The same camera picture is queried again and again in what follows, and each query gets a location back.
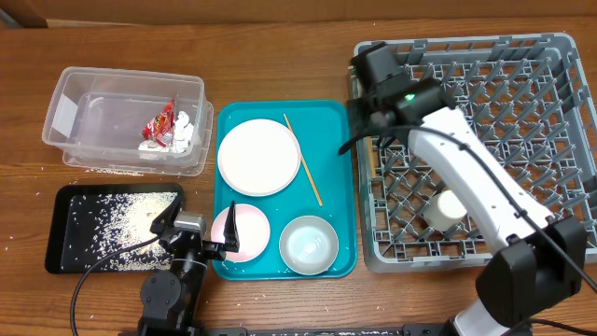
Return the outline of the pink bowl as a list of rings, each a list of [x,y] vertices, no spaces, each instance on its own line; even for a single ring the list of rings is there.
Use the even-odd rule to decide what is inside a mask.
[[[265,250],[271,237],[269,220],[255,206],[236,203],[235,224],[240,247],[238,252],[228,252],[226,261],[247,262],[257,258]]]

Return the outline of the red foil wrapper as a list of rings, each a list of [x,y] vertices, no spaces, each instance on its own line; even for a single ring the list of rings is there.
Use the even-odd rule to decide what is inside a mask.
[[[175,99],[163,107],[162,111],[153,118],[142,130],[145,140],[152,140],[161,147],[168,147],[174,137],[174,108]]]

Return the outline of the white napkin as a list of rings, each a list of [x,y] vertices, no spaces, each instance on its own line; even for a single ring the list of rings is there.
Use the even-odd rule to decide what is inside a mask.
[[[138,146],[142,151],[182,153],[190,146],[190,140],[194,132],[194,125],[190,122],[189,115],[185,111],[174,113],[174,137],[168,147],[161,147],[152,140],[145,140]]]

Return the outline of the white cup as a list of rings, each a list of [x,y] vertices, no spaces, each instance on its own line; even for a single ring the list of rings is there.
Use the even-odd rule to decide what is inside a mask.
[[[423,211],[423,219],[434,230],[447,231],[459,223],[467,210],[449,189],[433,196]]]

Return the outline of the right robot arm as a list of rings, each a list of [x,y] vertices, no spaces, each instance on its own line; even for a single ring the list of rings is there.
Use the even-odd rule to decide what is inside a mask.
[[[428,77],[413,82],[384,42],[351,59],[362,94],[347,103],[351,138],[390,138],[429,164],[473,217],[493,257],[476,279],[475,302],[442,335],[529,335],[536,314],[595,288],[584,270],[587,233],[556,220],[510,176],[469,127],[463,111]]]

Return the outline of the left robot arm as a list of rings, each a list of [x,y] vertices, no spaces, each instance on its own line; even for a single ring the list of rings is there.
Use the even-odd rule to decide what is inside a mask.
[[[201,286],[211,260],[223,261],[229,252],[238,252],[240,239],[236,225],[236,203],[229,205],[222,243],[206,239],[201,216],[184,211],[182,198],[174,200],[151,222],[153,238],[112,252],[85,271],[78,281],[70,302],[69,321],[74,335],[76,302],[84,282],[96,268],[123,253],[158,242],[170,253],[172,263],[167,271],[152,273],[142,284],[140,299],[143,313],[138,335],[203,335],[203,326],[195,321]]]

